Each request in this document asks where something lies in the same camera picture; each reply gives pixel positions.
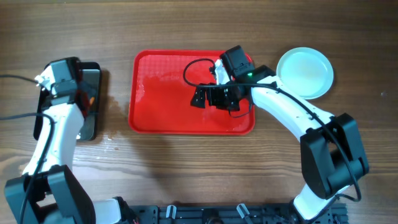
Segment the white plate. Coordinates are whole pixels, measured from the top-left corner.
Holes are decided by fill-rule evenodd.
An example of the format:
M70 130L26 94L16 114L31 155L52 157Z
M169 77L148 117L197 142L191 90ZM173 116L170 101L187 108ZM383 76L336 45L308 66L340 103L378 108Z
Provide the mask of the white plate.
M276 73L288 89L306 100L326 94L334 81L330 61L321 52L309 47L288 50L281 56Z

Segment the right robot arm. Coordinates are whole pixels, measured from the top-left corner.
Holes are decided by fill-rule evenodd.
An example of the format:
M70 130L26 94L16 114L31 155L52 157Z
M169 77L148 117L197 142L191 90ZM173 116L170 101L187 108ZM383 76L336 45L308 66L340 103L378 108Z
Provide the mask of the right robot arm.
M271 68L255 67L237 45L210 60L215 82L194 84L191 105L214 106L231 113L249 101L282 123L299 141L305 185L289 203L289 223L313 223L340 198L362 199L358 181L369 164L357 122L334 116L289 90Z

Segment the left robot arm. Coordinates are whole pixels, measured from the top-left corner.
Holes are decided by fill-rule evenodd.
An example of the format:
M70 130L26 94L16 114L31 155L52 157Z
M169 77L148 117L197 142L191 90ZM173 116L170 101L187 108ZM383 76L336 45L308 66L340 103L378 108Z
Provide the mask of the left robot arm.
M37 145L20 177L4 194L18 223L124 223L129 207L119 197L93 202L72 172L78 136L86 122L96 125L95 104L102 73L98 63L68 57L48 63L31 79L41 88L34 116Z

